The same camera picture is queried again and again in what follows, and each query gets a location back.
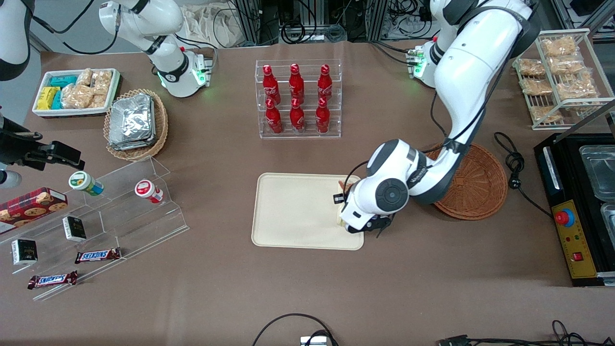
brown wicker basket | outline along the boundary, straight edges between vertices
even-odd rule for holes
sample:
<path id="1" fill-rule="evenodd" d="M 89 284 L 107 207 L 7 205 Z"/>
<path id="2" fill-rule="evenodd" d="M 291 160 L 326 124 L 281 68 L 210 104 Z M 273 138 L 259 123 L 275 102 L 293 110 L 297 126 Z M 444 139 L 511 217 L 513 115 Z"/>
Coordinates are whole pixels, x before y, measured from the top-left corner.
<path id="1" fill-rule="evenodd" d="M 427 153 L 435 159 L 440 150 Z M 447 215 L 462 220 L 482 220 L 504 204 L 508 183 L 502 165 L 487 149 L 472 144 L 461 160 L 448 192 L 434 203 Z"/>
<path id="2" fill-rule="evenodd" d="M 158 154 L 158 152 L 162 149 L 162 146 L 164 146 L 164 142 L 167 140 L 167 134 L 169 133 L 169 119 L 167 117 L 167 110 L 164 108 L 160 97 L 158 97 L 155 92 L 146 89 L 131 90 L 120 95 L 117 99 L 126 99 L 140 93 L 148 94 L 152 97 L 152 99 L 154 99 L 154 117 L 156 119 L 156 135 L 158 136 L 158 140 L 151 147 L 129 149 L 124 151 L 114 150 L 111 146 L 107 145 L 107 151 L 119 159 L 139 161 L 144 157 L 150 155 L 154 156 Z M 103 135 L 107 141 L 109 141 L 110 116 L 111 109 L 107 110 L 107 114 L 105 115 L 105 126 L 103 128 Z"/>

aluminum foil container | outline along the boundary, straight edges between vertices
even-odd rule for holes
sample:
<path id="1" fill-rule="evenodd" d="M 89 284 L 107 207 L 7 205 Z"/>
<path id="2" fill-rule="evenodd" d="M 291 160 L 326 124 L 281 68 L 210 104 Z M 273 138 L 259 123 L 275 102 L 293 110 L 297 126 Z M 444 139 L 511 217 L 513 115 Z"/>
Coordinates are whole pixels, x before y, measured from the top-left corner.
<path id="1" fill-rule="evenodd" d="M 115 150 L 148 147 L 156 142 L 154 100 L 146 94 L 119 99 L 111 106 L 109 146 Z"/>

red cookie box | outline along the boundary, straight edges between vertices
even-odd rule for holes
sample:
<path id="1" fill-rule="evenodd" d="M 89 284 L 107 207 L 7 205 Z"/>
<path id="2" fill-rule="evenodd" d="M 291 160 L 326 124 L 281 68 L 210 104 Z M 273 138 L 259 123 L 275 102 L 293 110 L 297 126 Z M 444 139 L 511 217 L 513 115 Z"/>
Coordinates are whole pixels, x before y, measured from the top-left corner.
<path id="1" fill-rule="evenodd" d="M 63 193 L 41 187 L 6 203 L 0 203 L 0 234 L 68 206 Z"/>

teal package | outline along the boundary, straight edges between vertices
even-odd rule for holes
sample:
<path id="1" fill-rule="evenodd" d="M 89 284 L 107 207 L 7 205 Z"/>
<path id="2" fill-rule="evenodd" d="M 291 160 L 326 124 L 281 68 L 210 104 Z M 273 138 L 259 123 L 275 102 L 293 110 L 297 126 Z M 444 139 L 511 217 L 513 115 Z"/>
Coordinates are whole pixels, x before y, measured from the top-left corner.
<path id="1" fill-rule="evenodd" d="M 51 104 L 51 109 L 53 110 L 61 110 L 62 109 L 62 92 L 58 91 L 55 93 L 54 102 Z"/>
<path id="2" fill-rule="evenodd" d="M 49 86 L 65 87 L 71 83 L 77 83 L 77 76 L 51 77 L 51 80 L 49 81 Z"/>

yellow control panel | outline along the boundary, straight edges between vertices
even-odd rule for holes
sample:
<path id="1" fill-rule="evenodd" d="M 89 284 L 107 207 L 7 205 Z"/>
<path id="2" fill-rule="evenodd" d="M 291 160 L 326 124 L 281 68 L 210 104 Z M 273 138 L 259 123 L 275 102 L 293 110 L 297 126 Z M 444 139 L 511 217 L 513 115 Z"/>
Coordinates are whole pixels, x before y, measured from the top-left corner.
<path id="1" fill-rule="evenodd" d="M 579 222 L 579 214 L 572 200 L 553 208 L 553 217 L 560 237 L 561 248 L 573 279 L 595 278 L 596 267 L 587 247 L 587 240 Z"/>

